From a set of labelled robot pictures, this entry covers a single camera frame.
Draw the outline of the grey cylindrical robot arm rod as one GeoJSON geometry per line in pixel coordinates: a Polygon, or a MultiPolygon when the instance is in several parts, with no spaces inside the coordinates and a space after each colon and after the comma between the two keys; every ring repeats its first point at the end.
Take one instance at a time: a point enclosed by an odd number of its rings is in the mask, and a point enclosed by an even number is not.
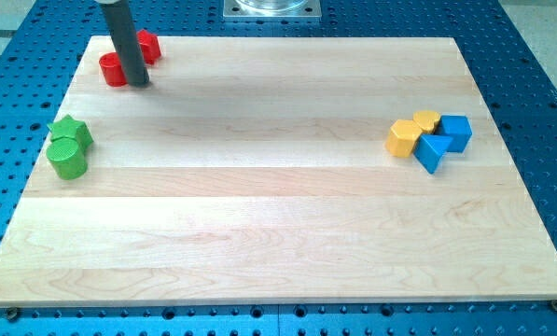
{"type": "Polygon", "coordinates": [[[138,42],[128,0],[99,0],[110,37],[127,83],[134,87],[149,84],[149,74],[138,42]]]}

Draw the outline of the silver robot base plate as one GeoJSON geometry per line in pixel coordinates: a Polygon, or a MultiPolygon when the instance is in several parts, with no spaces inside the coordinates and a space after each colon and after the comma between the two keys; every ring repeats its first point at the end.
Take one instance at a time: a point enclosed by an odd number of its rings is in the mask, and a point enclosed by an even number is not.
{"type": "Polygon", "coordinates": [[[225,19],[318,19],[320,0],[224,0],[225,19]]]}

